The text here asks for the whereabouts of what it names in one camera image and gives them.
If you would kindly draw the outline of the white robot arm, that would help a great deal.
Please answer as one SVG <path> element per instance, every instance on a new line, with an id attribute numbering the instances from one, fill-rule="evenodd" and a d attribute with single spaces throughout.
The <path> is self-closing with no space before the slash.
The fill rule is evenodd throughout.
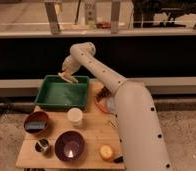
<path id="1" fill-rule="evenodd" d="M 72 45 L 62 73 L 72 75 L 84 66 L 114 95 L 126 171 L 173 171 L 151 93 L 98 61 L 95 53 L 91 42 Z"/>

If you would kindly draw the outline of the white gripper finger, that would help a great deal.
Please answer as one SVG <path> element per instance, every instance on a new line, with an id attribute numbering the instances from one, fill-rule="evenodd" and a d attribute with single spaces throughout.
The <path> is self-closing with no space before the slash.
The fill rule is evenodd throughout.
<path id="1" fill-rule="evenodd" d="M 66 72 L 58 73 L 58 75 L 60 76 L 61 79 L 63 79 L 64 81 L 66 81 L 68 83 L 77 83 L 78 82 L 78 80 L 75 77 L 67 74 Z"/>

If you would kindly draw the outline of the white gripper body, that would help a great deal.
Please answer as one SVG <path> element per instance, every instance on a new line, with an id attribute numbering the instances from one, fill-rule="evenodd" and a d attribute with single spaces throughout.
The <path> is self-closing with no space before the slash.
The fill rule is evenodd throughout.
<path id="1" fill-rule="evenodd" d="M 65 58 L 62 63 L 62 74 L 65 77 L 69 77 L 77 72 L 81 67 L 81 64 L 75 60 L 71 55 Z"/>

